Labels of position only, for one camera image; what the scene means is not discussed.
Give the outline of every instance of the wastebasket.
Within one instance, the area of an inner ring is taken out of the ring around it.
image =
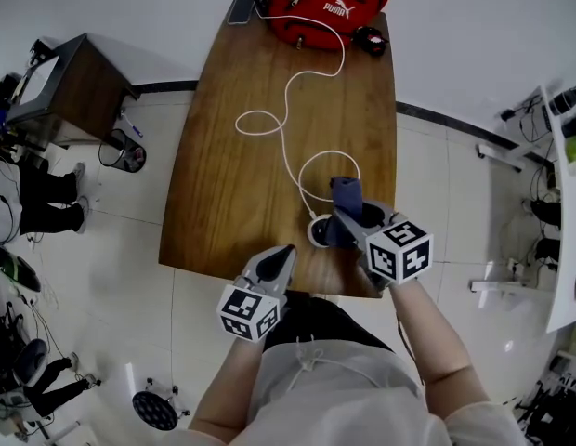
[[[146,150],[121,129],[114,129],[100,144],[98,159],[105,167],[134,174],[146,163]]]

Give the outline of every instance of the puma logo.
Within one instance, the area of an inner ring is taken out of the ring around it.
[[[348,8],[343,0],[335,0],[335,5],[332,4],[325,4],[323,7],[324,10],[327,10],[335,15],[339,15],[340,17],[346,16],[349,20],[350,18],[350,11],[356,7]]]

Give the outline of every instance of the forearm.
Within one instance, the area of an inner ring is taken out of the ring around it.
[[[190,429],[231,442],[246,427],[264,343],[235,340],[197,407]]]
[[[426,383],[437,381],[471,365],[459,335],[440,313],[418,281],[391,289],[418,371]]]

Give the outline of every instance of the red bag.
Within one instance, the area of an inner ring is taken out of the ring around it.
[[[329,25],[347,46],[358,28],[368,25],[387,0],[255,0],[265,16],[297,15]],[[298,19],[268,20],[269,26],[283,41],[322,49],[341,49],[335,35],[327,28]]]

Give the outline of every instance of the black wall trim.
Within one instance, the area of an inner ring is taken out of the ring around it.
[[[150,85],[134,85],[133,88],[139,94],[194,91],[197,89],[197,83],[198,81],[196,79],[190,79],[188,81],[169,81],[164,83],[151,83]]]
[[[172,91],[194,91],[195,89],[197,89],[198,83],[199,83],[198,80],[190,79],[187,81],[152,83],[150,85],[134,85],[133,88],[139,94],[165,93]],[[477,127],[469,123],[465,123],[464,121],[460,121],[459,119],[454,119],[453,117],[449,117],[448,115],[430,111],[428,109],[420,108],[418,106],[413,106],[412,104],[406,104],[405,102],[396,102],[396,110],[400,114],[410,115],[411,117],[417,117],[418,119],[422,119],[430,123],[445,125],[446,127],[449,127],[451,129],[465,132],[470,136],[487,140],[490,143],[499,145],[505,149],[514,149],[515,147],[517,147],[517,144],[512,140],[509,140],[508,138],[497,136],[496,134],[493,134],[488,130],[481,129],[480,127]],[[536,153],[529,153],[528,155],[526,155],[526,158],[530,159],[536,164],[543,164],[547,170],[551,170],[554,172],[554,165],[552,164],[552,162],[545,160],[540,155]]]
[[[496,134],[493,134],[488,130],[482,129],[469,123],[465,123],[464,121],[460,121],[459,119],[454,119],[453,117],[449,117],[448,115],[444,115],[439,112],[434,112],[428,109],[413,106],[412,104],[406,104],[405,102],[396,102],[396,109],[400,114],[410,115],[411,117],[417,117],[418,119],[428,121],[429,123],[445,125],[446,127],[450,127],[451,129],[465,132],[470,136],[487,140],[488,142],[499,145],[505,149],[514,149],[518,145],[516,144],[516,142],[512,140],[509,140],[508,138],[503,138],[501,136],[497,136]],[[554,164],[550,161],[547,161],[537,153],[529,153],[526,155],[526,158],[530,159],[536,164],[544,165],[548,170],[552,169],[552,171],[554,172]]]

